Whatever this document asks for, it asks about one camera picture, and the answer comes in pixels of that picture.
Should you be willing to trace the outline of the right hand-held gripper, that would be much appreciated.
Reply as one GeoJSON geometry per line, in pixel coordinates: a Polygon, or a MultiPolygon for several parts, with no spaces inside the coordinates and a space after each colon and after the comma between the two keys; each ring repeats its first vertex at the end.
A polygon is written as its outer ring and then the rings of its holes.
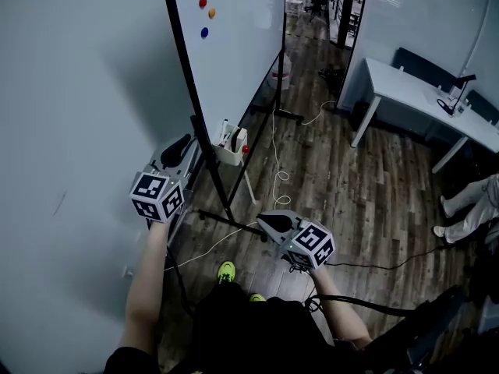
{"type": "Polygon", "coordinates": [[[281,245],[280,251],[290,263],[306,270],[318,269],[335,251],[332,233],[319,223],[303,219],[295,211],[259,213],[257,223],[273,242],[281,245]]]}

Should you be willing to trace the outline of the person's left green shoe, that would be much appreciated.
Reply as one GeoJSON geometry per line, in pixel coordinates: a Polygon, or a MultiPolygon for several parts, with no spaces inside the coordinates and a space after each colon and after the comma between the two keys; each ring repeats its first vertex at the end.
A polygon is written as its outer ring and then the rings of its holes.
{"type": "Polygon", "coordinates": [[[233,282],[235,279],[235,265],[231,261],[224,261],[218,269],[218,283],[233,282]]]}

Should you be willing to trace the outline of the person's right forearm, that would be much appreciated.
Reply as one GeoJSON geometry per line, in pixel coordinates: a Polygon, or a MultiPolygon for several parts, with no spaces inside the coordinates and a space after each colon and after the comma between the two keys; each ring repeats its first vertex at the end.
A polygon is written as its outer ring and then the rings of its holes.
{"type": "MultiPolygon", "coordinates": [[[[310,271],[319,295],[340,295],[332,276],[325,266],[310,271]]],[[[346,302],[322,301],[325,319],[333,337],[352,342],[362,349],[372,342],[365,323],[356,311],[346,302]]]]}

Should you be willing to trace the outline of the person's left forearm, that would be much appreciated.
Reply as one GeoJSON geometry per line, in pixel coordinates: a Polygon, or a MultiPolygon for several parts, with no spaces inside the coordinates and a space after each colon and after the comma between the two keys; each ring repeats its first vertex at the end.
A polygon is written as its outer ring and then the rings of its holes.
{"type": "Polygon", "coordinates": [[[119,344],[149,355],[157,350],[154,333],[161,312],[169,228],[169,223],[154,222],[147,234],[127,296],[125,329],[119,344]]]}

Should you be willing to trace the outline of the white slanted support leg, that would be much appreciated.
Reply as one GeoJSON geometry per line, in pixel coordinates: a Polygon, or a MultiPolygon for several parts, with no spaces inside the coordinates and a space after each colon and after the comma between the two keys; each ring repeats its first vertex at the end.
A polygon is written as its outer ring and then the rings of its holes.
{"type": "Polygon", "coordinates": [[[249,196],[251,198],[251,201],[252,201],[252,204],[253,205],[257,205],[257,200],[255,199],[255,195],[254,195],[254,192],[253,192],[253,187],[251,185],[251,182],[250,182],[250,177],[247,173],[247,169],[245,169],[245,161],[241,158],[241,161],[240,161],[240,165],[242,167],[242,173],[244,174],[244,178],[246,180],[246,186],[247,186],[247,189],[248,189],[248,192],[249,192],[249,196]]]}

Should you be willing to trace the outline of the black desk lamp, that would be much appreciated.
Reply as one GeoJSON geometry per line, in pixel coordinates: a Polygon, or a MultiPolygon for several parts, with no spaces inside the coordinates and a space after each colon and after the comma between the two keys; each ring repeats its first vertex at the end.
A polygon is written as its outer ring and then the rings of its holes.
{"type": "Polygon", "coordinates": [[[438,105],[451,117],[459,112],[458,106],[468,83],[476,80],[476,75],[467,75],[455,78],[452,82],[450,93],[446,97],[437,99],[438,105]]]}

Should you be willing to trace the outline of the dark desk partition panel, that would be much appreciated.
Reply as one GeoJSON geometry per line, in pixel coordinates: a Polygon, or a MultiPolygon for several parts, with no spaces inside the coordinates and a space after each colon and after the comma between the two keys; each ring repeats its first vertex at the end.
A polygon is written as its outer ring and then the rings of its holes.
{"type": "Polygon", "coordinates": [[[471,104],[471,109],[491,125],[499,123],[499,109],[495,108],[482,95],[475,90],[471,90],[467,95],[467,100],[471,104]]]}
{"type": "Polygon", "coordinates": [[[393,57],[391,66],[414,76],[431,86],[440,88],[449,93],[453,87],[455,77],[440,66],[404,48],[398,48],[393,57]]]}

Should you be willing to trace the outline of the white office desk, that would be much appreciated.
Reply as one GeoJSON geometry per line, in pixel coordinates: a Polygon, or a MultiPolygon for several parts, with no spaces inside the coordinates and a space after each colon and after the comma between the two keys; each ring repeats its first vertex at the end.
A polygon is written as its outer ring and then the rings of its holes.
{"type": "Polygon", "coordinates": [[[351,142],[351,147],[357,147],[379,103],[385,99],[419,112],[460,133],[459,141],[433,166],[434,174],[469,140],[493,153],[499,152],[499,128],[487,122],[469,105],[465,106],[461,101],[444,96],[439,89],[402,70],[372,58],[366,58],[365,63],[373,88],[373,99],[351,142]]]}

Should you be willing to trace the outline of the white marker caddy box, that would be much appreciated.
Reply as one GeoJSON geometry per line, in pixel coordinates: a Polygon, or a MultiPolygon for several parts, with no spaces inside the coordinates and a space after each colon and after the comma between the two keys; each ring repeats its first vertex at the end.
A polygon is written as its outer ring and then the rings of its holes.
{"type": "Polygon", "coordinates": [[[227,130],[230,130],[231,134],[230,134],[230,137],[228,138],[228,141],[225,144],[224,148],[222,148],[222,147],[220,147],[218,145],[218,142],[219,142],[219,139],[220,139],[220,135],[221,135],[221,127],[222,127],[222,123],[220,124],[219,129],[215,132],[214,136],[211,139],[211,145],[212,145],[212,147],[214,149],[215,156],[222,163],[229,164],[229,165],[232,165],[232,166],[239,166],[241,158],[242,158],[242,156],[244,154],[242,152],[242,147],[243,146],[248,146],[248,133],[247,133],[247,130],[244,129],[244,128],[242,128],[242,127],[240,127],[242,130],[241,130],[241,132],[240,132],[240,134],[238,136],[238,143],[237,143],[238,149],[237,149],[236,153],[233,153],[231,151],[232,132],[235,130],[235,128],[238,128],[239,126],[230,124],[228,122],[227,130]]]}

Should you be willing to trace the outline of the black-framed rolling whiteboard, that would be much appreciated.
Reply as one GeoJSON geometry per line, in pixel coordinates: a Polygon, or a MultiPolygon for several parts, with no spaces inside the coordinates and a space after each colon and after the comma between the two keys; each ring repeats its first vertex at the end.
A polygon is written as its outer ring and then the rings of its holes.
{"type": "Polygon", "coordinates": [[[238,125],[246,113],[261,112],[303,123],[301,115],[280,108],[281,89],[277,88],[271,102],[255,105],[252,100],[279,58],[282,74],[285,54],[285,0],[207,0],[204,8],[199,0],[165,0],[175,46],[194,114],[194,134],[200,145],[207,170],[223,206],[223,217],[201,210],[200,219],[207,217],[258,235],[267,235],[251,225],[237,222],[231,205],[243,177],[242,169],[230,193],[225,191],[218,172],[218,160],[211,139],[220,124],[227,120],[238,125]],[[208,11],[215,8],[214,18],[208,11]],[[207,27],[208,36],[201,30],[207,27]]]}

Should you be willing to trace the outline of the person's black clothing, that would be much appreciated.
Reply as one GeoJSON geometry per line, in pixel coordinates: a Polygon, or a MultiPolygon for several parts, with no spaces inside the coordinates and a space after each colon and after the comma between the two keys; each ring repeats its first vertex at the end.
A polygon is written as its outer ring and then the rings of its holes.
{"type": "MultiPolygon", "coordinates": [[[[196,307],[189,350],[169,374],[357,374],[358,357],[350,341],[326,342],[300,302],[251,302],[223,282],[196,307]]],[[[161,374],[157,350],[119,346],[104,374],[161,374]]]]}

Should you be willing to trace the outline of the white bucket with red label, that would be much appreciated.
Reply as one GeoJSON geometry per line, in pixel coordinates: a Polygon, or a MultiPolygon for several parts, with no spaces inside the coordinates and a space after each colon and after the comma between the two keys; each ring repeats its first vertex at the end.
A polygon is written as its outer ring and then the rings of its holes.
{"type": "Polygon", "coordinates": [[[281,80],[281,89],[287,90],[290,84],[290,73],[292,70],[292,62],[287,54],[283,57],[282,74],[279,76],[279,58],[273,64],[269,75],[267,76],[267,83],[273,90],[278,87],[278,81],[281,80]]]}

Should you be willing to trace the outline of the grey office chair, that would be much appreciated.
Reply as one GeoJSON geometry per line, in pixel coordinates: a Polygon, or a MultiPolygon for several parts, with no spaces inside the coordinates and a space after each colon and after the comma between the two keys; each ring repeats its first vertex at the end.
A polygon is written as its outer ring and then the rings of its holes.
{"type": "Polygon", "coordinates": [[[499,219],[488,227],[476,247],[472,266],[465,268],[469,278],[469,300],[482,307],[486,298],[499,305],[499,219]]]}

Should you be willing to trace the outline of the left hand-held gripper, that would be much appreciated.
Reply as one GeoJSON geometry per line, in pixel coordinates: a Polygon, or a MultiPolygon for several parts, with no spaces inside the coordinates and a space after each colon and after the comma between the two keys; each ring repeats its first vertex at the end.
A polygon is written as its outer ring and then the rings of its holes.
{"type": "Polygon", "coordinates": [[[129,190],[136,212],[146,219],[168,223],[179,214],[197,156],[197,139],[191,134],[162,143],[150,163],[138,171],[129,190]]]}

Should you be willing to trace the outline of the black pillar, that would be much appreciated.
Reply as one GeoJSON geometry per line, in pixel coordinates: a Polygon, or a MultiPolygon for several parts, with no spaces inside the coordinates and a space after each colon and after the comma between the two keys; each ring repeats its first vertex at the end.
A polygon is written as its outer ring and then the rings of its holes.
{"type": "Polygon", "coordinates": [[[345,42],[349,31],[352,3],[353,0],[342,0],[342,11],[341,11],[340,23],[338,26],[338,40],[337,40],[338,48],[345,47],[345,42]]]}

